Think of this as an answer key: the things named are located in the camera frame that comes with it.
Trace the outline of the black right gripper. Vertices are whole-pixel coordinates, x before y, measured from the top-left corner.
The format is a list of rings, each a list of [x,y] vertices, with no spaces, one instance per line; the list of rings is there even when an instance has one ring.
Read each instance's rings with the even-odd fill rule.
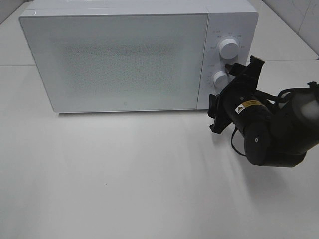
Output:
[[[255,123],[269,123],[272,113],[254,95],[264,61],[250,56],[247,66],[225,64],[226,72],[235,78],[219,95],[209,95],[208,116],[214,119],[213,133],[221,134],[231,123],[245,132]]]

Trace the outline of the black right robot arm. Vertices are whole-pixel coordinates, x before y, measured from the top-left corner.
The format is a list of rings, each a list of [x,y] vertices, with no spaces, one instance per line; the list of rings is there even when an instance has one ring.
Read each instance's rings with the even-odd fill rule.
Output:
[[[276,96],[257,89],[264,61],[226,64],[232,81],[209,96],[210,130],[221,134],[230,124],[244,138],[243,156],[258,166],[294,167],[319,142],[319,85],[289,88]]]

